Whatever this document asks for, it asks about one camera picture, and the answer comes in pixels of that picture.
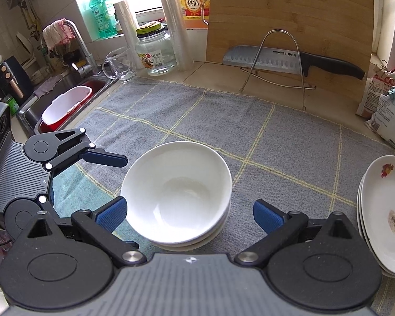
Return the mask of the white ceramic bowl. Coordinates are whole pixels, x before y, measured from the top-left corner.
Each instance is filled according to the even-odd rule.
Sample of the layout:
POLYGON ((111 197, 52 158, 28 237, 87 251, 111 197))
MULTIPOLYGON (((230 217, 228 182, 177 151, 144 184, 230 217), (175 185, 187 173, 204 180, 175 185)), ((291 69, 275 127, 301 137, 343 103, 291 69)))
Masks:
POLYGON ((149 150, 125 175, 126 220, 153 243, 181 245, 211 231, 230 206, 232 177, 213 149, 176 141, 149 150))
POLYGON ((192 251, 196 250, 198 248, 201 248, 202 246, 208 244, 210 241, 212 241, 214 238, 218 236, 218 234, 221 232, 223 229, 224 225, 226 224, 228 220, 228 216, 230 214, 230 209, 231 205, 228 206, 228 209, 226 212, 224 212, 223 217, 219 220, 219 222, 212 228, 210 231, 208 231, 206 234, 200 236, 199 238, 195 240, 188 241, 186 243, 180 243, 180 244, 162 244, 162 243, 157 243, 151 241, 150 243, 152 245, 155 245, 163 250, 167 250, 170 252, 187 252, 187 251, 192 251))

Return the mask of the white plate with fruit print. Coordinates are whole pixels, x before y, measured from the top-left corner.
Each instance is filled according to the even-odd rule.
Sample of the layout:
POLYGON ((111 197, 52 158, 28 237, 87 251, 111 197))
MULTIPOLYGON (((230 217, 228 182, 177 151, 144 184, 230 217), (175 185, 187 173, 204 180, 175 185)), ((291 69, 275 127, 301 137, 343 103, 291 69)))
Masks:
POLYGON ((361 208, 372 249, 395 273, 395 156, 375 159, 365 172, 361 208))

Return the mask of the steel kitchen faucet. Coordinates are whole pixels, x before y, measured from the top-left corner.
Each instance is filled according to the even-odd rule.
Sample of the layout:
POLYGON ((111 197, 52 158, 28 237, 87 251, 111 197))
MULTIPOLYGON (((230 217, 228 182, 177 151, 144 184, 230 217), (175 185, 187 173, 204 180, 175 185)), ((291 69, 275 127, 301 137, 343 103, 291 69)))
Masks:
POLYGON ((75 39, 76 39, 76 41, 78 43, 78 46, 80 47, 80 52, 85 57, 87 65, 90 66, 90 70, 92 71, 92 73, 93 74, 99 74, 100 69, 98 68, 96 60, 94 59, 92 53, 87 48, 86 43, 83 40, 82 36, 80 35, 80 32, 78 31, 77 26, 75 25, 75 23, 73 23, 70 20, 65 19, 63 21, 63 24, 65 26, 68 26, 71 29, 72 33, 74 34, 75 39))

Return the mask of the stainless steel sink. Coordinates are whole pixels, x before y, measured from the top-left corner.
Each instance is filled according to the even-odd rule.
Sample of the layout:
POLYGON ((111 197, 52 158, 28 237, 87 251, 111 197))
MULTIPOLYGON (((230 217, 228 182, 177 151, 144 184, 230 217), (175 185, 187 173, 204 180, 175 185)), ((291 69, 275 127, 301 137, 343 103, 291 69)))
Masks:
POLYGON ((98 75, 89 75, 80 79, 78 73, 69 73, 60 79, 49 93, 37 97, 34 93, 31 97, 19 108, 17 119, 22 125, 25 135, 30 137, 35 134, 40 134, 40 119, 43 111, 57 98, 60 94, 66 93, 71 88, 78 85, 89 86, 92 88, 92 96, 86 101, 84 106, 78 108, 75 113, 65 121, 59 129, 64 129, 73 119, 75 119, 80 112, 90 105, 97 97, 101 96, 111 86, 117 82, 117 79, 109 79, 103 73, 98 75))

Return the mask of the white colander basket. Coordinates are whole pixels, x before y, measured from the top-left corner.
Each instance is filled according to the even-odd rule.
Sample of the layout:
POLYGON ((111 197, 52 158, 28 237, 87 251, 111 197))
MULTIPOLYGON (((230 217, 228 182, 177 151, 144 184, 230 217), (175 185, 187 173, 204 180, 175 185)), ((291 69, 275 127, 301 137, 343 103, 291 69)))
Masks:
POLYGON ((92 96, 89 86, 76 86, 60 94, 44 110, 41 119, 49 129, 57 129, 92 96))

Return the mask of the small green bottle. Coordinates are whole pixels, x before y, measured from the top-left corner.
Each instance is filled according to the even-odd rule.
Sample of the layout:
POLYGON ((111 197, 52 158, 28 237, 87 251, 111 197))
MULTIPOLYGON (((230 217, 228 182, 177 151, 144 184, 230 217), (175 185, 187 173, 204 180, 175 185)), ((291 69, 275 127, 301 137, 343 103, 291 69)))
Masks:
POLYGON ((3 102, 9 106, 10 115, 12 117, 16 116, 16 114, 20 108, 18 105, 18 102, 10 94, 5 96, 5 98, 3 99, 3 102))

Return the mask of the grey checked dish mat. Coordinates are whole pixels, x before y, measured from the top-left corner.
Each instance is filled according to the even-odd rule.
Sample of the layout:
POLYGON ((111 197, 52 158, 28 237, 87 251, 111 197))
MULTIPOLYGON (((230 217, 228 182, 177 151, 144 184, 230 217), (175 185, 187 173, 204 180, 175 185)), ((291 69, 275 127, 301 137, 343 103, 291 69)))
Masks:
POLYGON ((98 147, 130 162, 173 141, 216 150, 232 175, 232 206, 201 254, 235 255, 263 238, 253 219, 258 199, 311 218, 339 210, 355 220, 363 174, 376 158, 393 154, 380 141, 293 108, 146 78, 118 86, 71 127, 84 128, 98 147))

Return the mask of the red wash basin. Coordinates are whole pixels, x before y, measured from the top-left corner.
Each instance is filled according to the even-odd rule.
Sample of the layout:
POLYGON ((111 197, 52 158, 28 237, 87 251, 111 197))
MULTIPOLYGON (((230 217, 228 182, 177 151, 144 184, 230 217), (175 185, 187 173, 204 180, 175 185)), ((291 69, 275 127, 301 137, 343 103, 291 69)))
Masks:
POLYGON ((104 89, 107 81, 90 78, 68 90, 57 94, 42 112, 38 124, 38 133, 57 131, 88 102, 92 101, 104 89))

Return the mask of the black air fryer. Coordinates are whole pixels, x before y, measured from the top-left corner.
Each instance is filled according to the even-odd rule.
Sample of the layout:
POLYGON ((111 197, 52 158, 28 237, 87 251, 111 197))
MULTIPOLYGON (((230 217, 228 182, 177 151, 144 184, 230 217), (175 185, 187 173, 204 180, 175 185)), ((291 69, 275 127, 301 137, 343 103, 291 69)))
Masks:
POLYGON ((33 94, 33 84, 14 56, 0 64, 0 94, 11 95, 19 106, 33 94))

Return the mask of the clear glass mug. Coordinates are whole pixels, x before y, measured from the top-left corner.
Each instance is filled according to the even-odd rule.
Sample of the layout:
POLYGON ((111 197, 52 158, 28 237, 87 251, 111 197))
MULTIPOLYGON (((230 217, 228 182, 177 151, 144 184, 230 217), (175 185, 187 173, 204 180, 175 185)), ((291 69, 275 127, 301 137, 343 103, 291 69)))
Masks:
POLYGON ((137 74, 128 46, 117 48, 108 53, 101 68, 105 76, 119 81, 129 81, 137 74))

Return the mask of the pink white dish cloth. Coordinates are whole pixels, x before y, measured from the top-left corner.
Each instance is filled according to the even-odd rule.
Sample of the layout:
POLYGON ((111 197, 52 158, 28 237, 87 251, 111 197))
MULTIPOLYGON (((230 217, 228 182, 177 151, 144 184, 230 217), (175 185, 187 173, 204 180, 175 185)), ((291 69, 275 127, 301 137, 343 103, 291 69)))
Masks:
POLYGON ((43 29, 43 38, 49 50, 70 43, 75 38, 72 29, 65 22, 66 19, 59 19, 43 29))

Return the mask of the green dish soap bottle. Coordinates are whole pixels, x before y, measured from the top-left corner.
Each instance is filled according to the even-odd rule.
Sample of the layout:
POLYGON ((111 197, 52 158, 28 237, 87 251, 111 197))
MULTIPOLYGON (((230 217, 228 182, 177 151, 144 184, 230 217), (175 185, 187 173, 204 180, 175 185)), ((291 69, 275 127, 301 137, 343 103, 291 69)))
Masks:
POLYGON ((109 38, 117 35, 114 11, 110 8, 107 0, 90 0, 92 12, 100 38, 109 38))

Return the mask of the large glass jar green lid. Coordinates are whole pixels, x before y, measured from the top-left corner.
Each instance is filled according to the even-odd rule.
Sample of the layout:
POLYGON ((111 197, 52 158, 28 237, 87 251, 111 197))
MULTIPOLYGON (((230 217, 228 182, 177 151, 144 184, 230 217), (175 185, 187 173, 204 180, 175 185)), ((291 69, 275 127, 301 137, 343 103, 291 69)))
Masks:
POLYGON ((172 71, 177 61, 167 26, 150 21, 136 29, 135 51, 149 76, 161 76, 172 71))

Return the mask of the cling film roll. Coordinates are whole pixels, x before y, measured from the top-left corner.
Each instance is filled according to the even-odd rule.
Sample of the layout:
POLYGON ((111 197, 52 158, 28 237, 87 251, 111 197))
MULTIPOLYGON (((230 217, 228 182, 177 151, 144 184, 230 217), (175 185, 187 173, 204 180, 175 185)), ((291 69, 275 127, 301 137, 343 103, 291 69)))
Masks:
POLYGON ((135 13, 130 11, 130 7, 126 1, 116 2, 113 6, 129 48, 130 57, 132 58, 135 68, 141 70, 143 69, 143 65, 135 49, 138 43, 136 29, 139 26, 135 13))

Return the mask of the white blue salt bag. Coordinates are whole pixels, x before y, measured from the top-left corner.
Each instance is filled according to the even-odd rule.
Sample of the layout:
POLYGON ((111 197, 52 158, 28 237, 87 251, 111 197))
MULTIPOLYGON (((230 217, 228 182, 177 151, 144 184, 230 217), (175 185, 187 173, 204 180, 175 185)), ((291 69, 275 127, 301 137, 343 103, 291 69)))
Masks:
POLYGON ((365 125, 395 149, 395 87, 379 97, 377 109, 365 125))

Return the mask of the orange white clipped bag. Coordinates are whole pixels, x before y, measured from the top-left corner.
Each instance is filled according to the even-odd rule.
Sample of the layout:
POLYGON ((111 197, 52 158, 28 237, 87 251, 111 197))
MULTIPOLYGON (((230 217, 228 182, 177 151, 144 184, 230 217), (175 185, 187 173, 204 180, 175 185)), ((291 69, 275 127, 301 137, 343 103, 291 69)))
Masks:
POLYGON ((392 88, 395 88, 395 68, 388 69, 386 61, 382 61, 380 65, 371 63, 356 114, 365 119, 370 118, 377 110, 380 97, 386 96, 392 88))

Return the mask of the stack of plastic cups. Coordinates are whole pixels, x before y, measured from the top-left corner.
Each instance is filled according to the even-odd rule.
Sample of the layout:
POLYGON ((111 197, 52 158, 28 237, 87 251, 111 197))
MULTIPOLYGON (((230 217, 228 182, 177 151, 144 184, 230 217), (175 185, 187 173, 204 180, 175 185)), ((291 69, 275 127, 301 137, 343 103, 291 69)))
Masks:
POLYGON ((162 10, 170 32, 172 47, 180 71, 193 68, 194 60, 183 20, 180 0, 161 0, 162 10))

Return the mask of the bamboo cutting board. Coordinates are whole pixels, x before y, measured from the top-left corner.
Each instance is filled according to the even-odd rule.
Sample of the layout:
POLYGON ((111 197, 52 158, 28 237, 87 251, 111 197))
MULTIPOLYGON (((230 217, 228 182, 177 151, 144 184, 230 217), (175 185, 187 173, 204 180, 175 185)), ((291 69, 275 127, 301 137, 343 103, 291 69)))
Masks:
POLYGON ((348 61, 368 72, 374 0, 210 0, 206 59, 221 63, 238 45, 348 61))

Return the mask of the black handled kitchen knife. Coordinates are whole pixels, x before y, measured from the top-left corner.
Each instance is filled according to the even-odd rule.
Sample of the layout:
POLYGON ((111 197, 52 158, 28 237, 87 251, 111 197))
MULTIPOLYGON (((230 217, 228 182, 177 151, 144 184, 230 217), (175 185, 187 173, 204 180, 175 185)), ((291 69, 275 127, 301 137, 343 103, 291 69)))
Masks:
MULTIPOLYGON (((235 46, 223 56, 223 64, 251 68, 258 53, 257 46, 235 46)), ((274 71, 308 77, 311 66, 338 75, 352 76, 363 80, 365 72, 355 64, 338 58, 315 55, 301 51, 263 47, 253 67, 256 70, 274 71)))

